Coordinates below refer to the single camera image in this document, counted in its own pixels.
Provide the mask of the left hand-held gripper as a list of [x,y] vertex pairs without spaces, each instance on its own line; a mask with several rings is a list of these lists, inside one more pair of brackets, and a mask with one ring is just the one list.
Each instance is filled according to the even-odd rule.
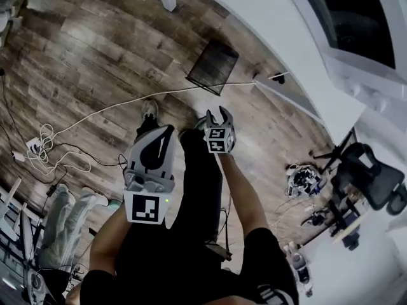
[[[154,162],[146,148],[160,142],[160,151]],[[134,143],[124,171],[123,199],[129,222],[161,224],[168,210],[175,187],[172,176],[175,155],[174,127],[161,126],[141,135]],[[159,176],[136,171],[158,171]]]

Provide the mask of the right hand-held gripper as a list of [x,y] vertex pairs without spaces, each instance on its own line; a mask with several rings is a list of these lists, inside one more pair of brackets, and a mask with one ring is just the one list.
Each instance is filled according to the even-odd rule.
[[206,129],[204,133],[207,148],[212,154],[231,153],[236,143],[233,116],[223,106],[219,106],[219,112],[223,117],[221,127],[211,111],[207,110],[206,112]]

